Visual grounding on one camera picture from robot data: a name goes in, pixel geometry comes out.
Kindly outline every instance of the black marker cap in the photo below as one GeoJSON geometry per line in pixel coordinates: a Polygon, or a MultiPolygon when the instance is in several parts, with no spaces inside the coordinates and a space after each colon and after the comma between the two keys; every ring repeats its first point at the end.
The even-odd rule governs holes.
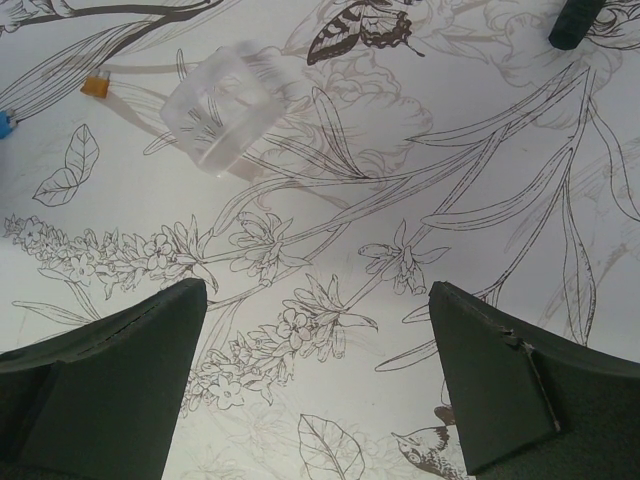
{"type": "Polygon", "coordinates": [[[605,0],[569,0],[549,35],[549,42],[560,50],[573,50],[585,37],[605,0]]]}

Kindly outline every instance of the clear plastic cube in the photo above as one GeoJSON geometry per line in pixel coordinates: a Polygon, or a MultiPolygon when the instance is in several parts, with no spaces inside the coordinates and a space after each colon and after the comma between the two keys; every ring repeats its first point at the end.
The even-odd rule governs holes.
{"type": "Polygon", "coordinates": [[[220,175],[284,114],[244,61],[218,49],[180,83],[160,117],[202,170],[220,175]]]}

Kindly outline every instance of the butterfly illustration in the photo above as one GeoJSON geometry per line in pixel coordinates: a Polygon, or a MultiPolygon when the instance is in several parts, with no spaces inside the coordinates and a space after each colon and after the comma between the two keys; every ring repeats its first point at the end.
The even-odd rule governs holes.
{"type": "MultiPolygon", "coordinates": [[[[402,0],[413,5],[421,0],[402,0]]],[[[333,17],[311,43],[307,65],[320,60],[339,57],[349,52],[362,40],[368,47],[397,47],[407,45],[419,56],[423,53],[409,46],[411,20],[407,12],[397,10],[392,0],[357,0],[333,17]]]]}

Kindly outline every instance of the paper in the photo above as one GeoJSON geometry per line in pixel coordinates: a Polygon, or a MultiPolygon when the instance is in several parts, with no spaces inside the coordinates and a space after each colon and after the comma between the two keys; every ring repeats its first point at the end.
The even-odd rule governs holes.
{"type": "Polygon", "coordinates": [[[561,7],[0,4],[0,350],[199,277],[165,478],[465,478],[433,281],[640,360],[636,4],[572,52],[561,7]],[[222,45],[287,113],[217,179],[158,111],[222,45]]]}

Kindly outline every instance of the dark green object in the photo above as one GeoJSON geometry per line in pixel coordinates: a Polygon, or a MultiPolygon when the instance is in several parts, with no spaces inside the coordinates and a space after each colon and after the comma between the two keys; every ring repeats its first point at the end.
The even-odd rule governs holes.
{"type": "Polygon", "coordinates": [[[568,0],[549,34],[549,42],[560,50],[573,50],[587,35],[604,7],[605,0],[568,0]]]}
{"type": "Polygon", "coordinates": [[[0,478],[159,480],[206,309],[184,280],[0,355],[0,478]]]}
{"type": "Polygon", "coordinates": [[[640,479],[640,364],[436,282],[431,321],[478,480],[640,479]]]}

